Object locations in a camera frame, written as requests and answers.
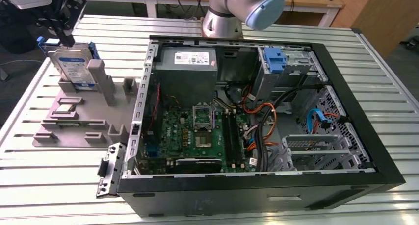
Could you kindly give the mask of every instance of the motherboard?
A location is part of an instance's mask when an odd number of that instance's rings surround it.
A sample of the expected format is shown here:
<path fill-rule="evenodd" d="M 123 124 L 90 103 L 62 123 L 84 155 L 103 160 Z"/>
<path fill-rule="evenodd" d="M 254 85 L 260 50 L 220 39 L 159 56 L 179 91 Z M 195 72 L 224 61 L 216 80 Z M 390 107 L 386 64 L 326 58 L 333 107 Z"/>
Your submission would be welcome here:
<path fill-rule="evenodd" d="M 162 139 L 146 143 L 148 158 L 140 160 L 142 174 L 246 172 L 244 113 L 195 106 L 163 114 Z"/>

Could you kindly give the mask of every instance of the metal table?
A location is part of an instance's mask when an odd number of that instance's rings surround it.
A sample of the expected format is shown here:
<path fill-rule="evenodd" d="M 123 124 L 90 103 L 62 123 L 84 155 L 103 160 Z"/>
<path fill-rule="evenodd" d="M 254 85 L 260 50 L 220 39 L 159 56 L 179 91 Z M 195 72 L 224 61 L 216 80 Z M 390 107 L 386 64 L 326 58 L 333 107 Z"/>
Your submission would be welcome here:
<path fill-rule="evenodd" d="M 92 40 L 115 80 L 142 76 L 150 34 L 199 36 L 194 21 L 86 15 L 75 38 Z M 0 131 L 0 223 L 103 224 L 417 224 L 419 221 L 419 104 L 363 35 L 350 29 L 244 26 L 247 39 L 323 43 L 407 183 L 333 210 L 140 218 L 120 198 L 95 198 L 106 149 L 36 148 L 32 134 L 59 93 L 47 59 Z"/>

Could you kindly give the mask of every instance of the open computer tower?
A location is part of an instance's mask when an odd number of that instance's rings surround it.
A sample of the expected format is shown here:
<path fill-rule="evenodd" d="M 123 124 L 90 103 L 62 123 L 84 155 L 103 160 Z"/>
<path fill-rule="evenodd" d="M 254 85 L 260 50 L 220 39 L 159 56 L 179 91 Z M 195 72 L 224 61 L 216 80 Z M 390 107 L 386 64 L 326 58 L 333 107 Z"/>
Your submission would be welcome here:
<path fill-rule="evenodd" d="M 152 36 L 140 79 L 98 188 L 140 216 L 330 209 L 405 183 L 323 44 Z"/>

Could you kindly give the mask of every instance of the blue hard drive label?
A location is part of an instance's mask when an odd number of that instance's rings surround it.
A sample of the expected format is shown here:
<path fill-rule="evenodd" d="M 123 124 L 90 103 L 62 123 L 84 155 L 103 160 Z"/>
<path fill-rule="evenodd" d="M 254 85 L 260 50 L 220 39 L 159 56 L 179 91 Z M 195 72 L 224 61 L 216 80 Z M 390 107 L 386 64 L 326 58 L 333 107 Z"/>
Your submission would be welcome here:
<path fill-rule="evenodd" d="M 74 58 L 74 57 L 60 57 L 59 60 L 62 62 L 86 62 L 83 58 Z"/>
<path fill-rule="evenodd" d="M 74 84 L 76 86 L 80 86 L 80 87 L 94 87 L 95 84 Z"/>
<path fill-rule="evenodd" d="M 59 57 L 60 67 L 79 90 L 94 90 L 95 80 L 87 70 L 88 61 L 80 57 Z"/>

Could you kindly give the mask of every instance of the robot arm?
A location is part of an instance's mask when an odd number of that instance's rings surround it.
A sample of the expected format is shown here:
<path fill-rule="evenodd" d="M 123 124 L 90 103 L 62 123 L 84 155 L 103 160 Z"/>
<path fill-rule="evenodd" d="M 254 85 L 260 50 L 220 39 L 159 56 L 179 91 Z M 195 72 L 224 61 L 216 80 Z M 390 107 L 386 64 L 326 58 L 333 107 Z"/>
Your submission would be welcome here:
<path fill-rule="evenodd" d="M 68 47 L 75 43 L 71 32 L 86 3 L 86 0 L 2 0 L 18 22 L 47 27 Z"/>
<path fill-rule="evenodd" d="M 279 18 L 284 0 L 210 0 L 203 21 L 206 37 L 240 38 L 242 22 L 254 30 L 266 29 Z"/>

